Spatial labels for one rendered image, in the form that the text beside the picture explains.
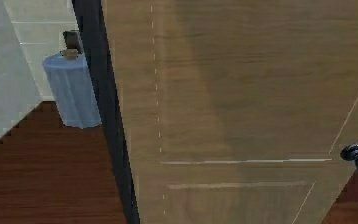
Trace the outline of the brown wooden room door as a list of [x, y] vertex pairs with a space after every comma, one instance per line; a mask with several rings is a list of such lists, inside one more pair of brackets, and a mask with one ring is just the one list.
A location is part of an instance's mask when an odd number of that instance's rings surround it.
[[71, 0], [127, 224], [322, 224], [358, 143], [358, 0]]

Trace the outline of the tan small object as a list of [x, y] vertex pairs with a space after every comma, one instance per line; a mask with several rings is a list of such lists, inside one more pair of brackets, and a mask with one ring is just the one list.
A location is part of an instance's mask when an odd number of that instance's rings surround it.
[[61, 51], [62, 56], [67, 60], [74, 60], [78, 57], [77, 49], [64, 49]]

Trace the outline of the dark brown upright object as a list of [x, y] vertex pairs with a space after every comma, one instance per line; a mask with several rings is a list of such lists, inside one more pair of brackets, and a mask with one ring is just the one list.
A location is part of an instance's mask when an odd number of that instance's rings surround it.
[[67, 49], [76, 49], [79, 54], [82, 53], [81, 38], [77, 30], [64, 31], [63, 37]]

